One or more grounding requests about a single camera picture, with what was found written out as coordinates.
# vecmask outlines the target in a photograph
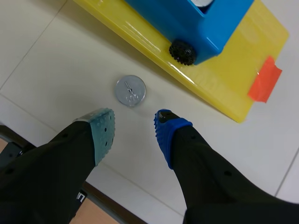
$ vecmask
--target blue plastic toy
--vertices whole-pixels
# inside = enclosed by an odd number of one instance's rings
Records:
[[[191,0],[125,0],[172,45],[182,64],[219,55],[254,0],[214,0],[197,7]]]

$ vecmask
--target white tile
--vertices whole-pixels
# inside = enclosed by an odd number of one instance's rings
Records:
[[[65,1],[0,1],[0,87]]]
[[[299,203],[299,154],[290,167],[277,197],[288,202]]]
[[[125,209],[149,224],[182,224],[183,216],[173,211],[132,182],[100,163],[88,176],[87,182],[105,192]]]
[[[192,121],[217,152],[258,187],[275,194],[299,146],[298,49],[296,38],[290,38],[277,61],[284,72],[268,103],[254,104],[247,121],[237,124],[189,94],[70,1],[1,93],[56,131],[94,109],[113,109],[116,136],[104,162],[183,215],[179,183],[155,139],[155,112],[168,108]],[[147,85],[145,101],[134,109],[114,97],[117,79],[129,74]]]
[[[1,95],[0,121],[37,147],[48,143],[57,134]]]

